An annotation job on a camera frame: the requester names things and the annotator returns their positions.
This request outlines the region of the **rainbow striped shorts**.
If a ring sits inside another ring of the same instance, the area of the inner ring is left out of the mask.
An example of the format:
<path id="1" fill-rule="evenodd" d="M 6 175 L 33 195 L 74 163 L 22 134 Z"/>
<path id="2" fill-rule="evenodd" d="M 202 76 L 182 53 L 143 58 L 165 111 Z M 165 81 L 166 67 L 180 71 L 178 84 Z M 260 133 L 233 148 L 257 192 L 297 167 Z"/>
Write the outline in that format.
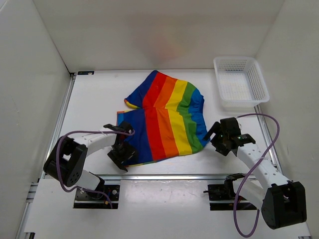
<path id="1" fill-rule="evenodd" d="M 208 144 L 204 97 L 192 83 L 152 71 L 124 99 L 129 111 L 117 112 L 135 134 L 126 141 L 138 154 L 126 167 L 198 153 Z"/>

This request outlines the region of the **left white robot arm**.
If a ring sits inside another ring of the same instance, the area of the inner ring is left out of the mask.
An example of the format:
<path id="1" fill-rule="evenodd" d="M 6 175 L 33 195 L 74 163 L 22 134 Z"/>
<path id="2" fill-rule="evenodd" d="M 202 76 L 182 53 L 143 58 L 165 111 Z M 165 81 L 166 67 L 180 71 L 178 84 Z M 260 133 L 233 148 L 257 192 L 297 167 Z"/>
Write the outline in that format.
<path id="1" fill-rule="evenodd" d="M 134 135 L 128 122 L 119 126 L 106 124 L 100 131 L 78 130 L 60 137 L 48 156 L 43 171 L 58 180 L 66 192 L 75 188 L 84 191 L 95 200 L 106 196 L 105 181 L 86 170 L 86 158 L 106 147 L 111 147 L 107 156 L 121 170 L 127 171 L 125 164 L 135 160 L 138 151 L 126 141 Z"/>

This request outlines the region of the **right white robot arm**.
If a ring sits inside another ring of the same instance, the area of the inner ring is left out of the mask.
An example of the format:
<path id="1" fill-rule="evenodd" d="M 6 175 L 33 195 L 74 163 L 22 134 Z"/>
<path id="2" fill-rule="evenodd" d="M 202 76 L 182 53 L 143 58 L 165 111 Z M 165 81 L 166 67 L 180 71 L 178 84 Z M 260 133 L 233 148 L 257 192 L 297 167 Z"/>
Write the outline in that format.
<path id="1" fill-rule="evenodd" d="M 236 118 L 214 123 L 205 139 L 224 156 L 232 152 L 253 173 L 258 184 L 248 174 L 226 177 L 222 189 L 209 186 L 207 192 L 218 200 L 242 197 L 256 207 L 267 226 L 273 230 L 303 223 L 307 220 L 306 192 L 300 182 L 293 182 L 279 172 L 258 148 L 255 139 L 242 134 Z"/>

